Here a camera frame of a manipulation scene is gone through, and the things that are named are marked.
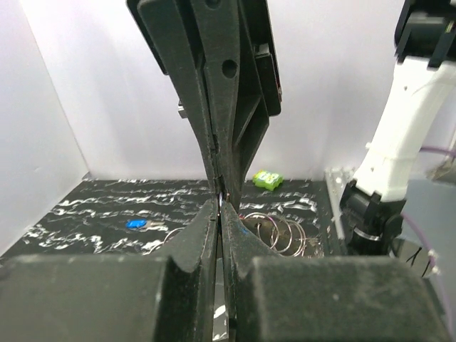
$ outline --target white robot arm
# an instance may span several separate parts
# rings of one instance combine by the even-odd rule
[[[354,254],[387,254],[423,141],[456,86],[456,7],[450,0],[406,0],[395,33],[398,61],[368,153],[341,199]]]

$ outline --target green object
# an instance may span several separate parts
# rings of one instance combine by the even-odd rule
[[[260,170],[260,172],[254,175],[253,181],[257,187],[274,191],[284,181],[284,178],[278,173]]]

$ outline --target black marble tabletop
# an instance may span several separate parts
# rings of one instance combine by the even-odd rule
[[[245,184],[241,214],[276,213],[304,228],[307,257],[338,254],[326,186],[285,181],[274,192]],[[143,254],[159,249],[169,232],[185,227],[209,198],[207,181],[84,180],[1,258],[20,254]],[[154,222],[128,229],[132,219]],[[217,274],[214,340],[226,337],[223,283]]]

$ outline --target white wall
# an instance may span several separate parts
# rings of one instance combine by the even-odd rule
[[[0,10],[0,255],[87,173],[17,0]]]
[[[124,0],[21,0],[90,171],[102,178],[205,177],[196,140]],[[393,75],[403,0],[269,0],[283,85],[252,172],[323,176],[356,166]],[[428,143],[447,145],[456,97]],[[439,158],[425,157],[418,170]]]

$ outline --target blue object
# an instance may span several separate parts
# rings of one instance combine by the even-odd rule
[[[125,226],[128,229],[137,229],[137,228],[144,227],[146,224],[147,224],[146,219],[132,219],[132,220],[128,221]]]

